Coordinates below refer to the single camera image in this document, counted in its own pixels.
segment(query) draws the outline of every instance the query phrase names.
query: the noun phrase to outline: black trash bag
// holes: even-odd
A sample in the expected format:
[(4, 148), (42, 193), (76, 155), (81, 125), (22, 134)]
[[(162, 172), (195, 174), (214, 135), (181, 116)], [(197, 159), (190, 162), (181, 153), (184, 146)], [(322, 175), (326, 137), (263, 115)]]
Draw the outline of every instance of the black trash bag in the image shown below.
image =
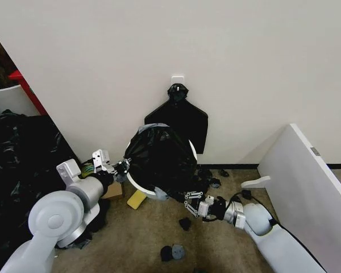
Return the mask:
[(167, 124), (178, 135), (189, 139), (198, 154), (203, 154), (209, 117), (187, 101), (187, 94), (188, 89), (183, 84), (173, 84), (168, 89), (169, 100), (148, 114), (144, 124)]
[(139, 128), (125, 151), (131, 158), (129, 173), (141, 187), (162, 189), (179, 202), (184, 192), (195, 190), (192, 177), (197, 160), (188, 139), (163, 123)]
[(56, 166), (75, 154), (48, 116), (0, 115), (0, 268), (32, 238), (28, 215), (44, 195), (64, 190)]

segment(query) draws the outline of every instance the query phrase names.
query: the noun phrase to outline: crumpled black plastic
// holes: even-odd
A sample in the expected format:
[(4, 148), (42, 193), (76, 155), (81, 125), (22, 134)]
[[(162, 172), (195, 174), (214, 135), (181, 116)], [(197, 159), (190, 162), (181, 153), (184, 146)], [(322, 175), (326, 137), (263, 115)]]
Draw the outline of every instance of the crumpled black plastic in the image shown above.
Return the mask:
[(0, 115), (0, 268), (31, 239), (28, 215), (49, 192), (64, 190), (56, 166), (75, 154), (48, 116)]
[(184, 192), (194, 189), (197, 160), (190, 142), (165, 124), (140, 127), (124, 158), (131, 158), (129, 173), (145, 189), (158, 187), (179, 202)]

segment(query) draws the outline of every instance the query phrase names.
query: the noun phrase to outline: white wall outlet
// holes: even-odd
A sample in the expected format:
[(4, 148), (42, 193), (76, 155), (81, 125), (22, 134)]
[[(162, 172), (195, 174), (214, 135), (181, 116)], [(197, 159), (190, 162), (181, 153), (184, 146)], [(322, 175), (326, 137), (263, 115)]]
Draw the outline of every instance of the white wall outlet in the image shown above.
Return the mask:
[(170, 84), (184, 84), (184, 76), (172, 76)]

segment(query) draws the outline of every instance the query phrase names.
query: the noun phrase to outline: debris on floor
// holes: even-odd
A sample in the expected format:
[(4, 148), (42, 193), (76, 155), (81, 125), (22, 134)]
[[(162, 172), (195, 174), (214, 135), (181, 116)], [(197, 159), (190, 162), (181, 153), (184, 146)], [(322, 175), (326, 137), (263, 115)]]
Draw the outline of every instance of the debris on floor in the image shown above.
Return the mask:
[(225, 171), (224, 169), (220, 169), (220, 175), (223, 177), (229, 177), (230, 175), (228, 174), (227, 171)]
[(215, 189), (218, 189), (221, 186), (221, 182), (217, 178), (211, 178), (210, 179), (210, 186), (215, 188)]
[(172, 259), (180, 260), (186, 255), (183, 245), (175, 243), (172, 247), (164, 246), (160, 250), (160, 257), (162, 262), (168, 262)]
[(191, 220), (188, 217), (180, 219), (179, 223), (185, 231), (188, 231), (191, 227)]
[(209, 169), (201, 169), (198, 171), (197, 175), (202, 178), (212, 178), (212, 172)]
[(171, 246), (164, 246), (160, 250), (160, 257), (162, 262), (168, 262), (173, 259), (172, 256), (172, 247)]
[(127, 200), (127, 204), (133, 209), (138, 209), (145, 198), (147, 198), (147, 196), (137, 189), (136, 192), (129, 198), (129, 200)]
[(172, 246), (172, 257), (174, 260), (180, 260), (186, 255), (183, 245), (175, 244)]

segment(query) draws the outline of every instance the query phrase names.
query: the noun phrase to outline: white wall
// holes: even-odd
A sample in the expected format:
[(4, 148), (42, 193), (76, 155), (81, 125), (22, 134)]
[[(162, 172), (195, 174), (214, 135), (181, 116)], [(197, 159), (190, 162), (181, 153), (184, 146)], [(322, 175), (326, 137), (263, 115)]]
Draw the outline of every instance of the white wall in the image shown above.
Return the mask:
[(258, 163), (290, 122), (341, 163), (341, 0), (0, 1), (0, 41), (83, 160), (119, 159), (183, 73), (200, 163)]

